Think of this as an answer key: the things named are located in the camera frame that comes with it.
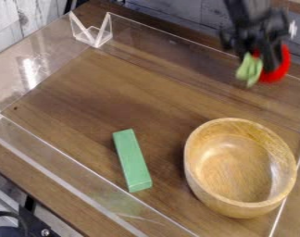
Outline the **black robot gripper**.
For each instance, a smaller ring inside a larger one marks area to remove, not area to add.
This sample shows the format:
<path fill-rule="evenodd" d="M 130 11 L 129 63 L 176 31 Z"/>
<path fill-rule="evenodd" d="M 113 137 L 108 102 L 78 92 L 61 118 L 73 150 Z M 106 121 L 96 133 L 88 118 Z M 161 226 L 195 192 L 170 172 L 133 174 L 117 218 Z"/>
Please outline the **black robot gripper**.
<path fill-rule="evenodd" d="M 259 52 L 264 70 L 273 72 L 283 61 L 283 46 L 297 33 L 296 21 L 273 0 L 224 0 L 232 25 L 220 29 L 225 50 L 239 57 Z"/>

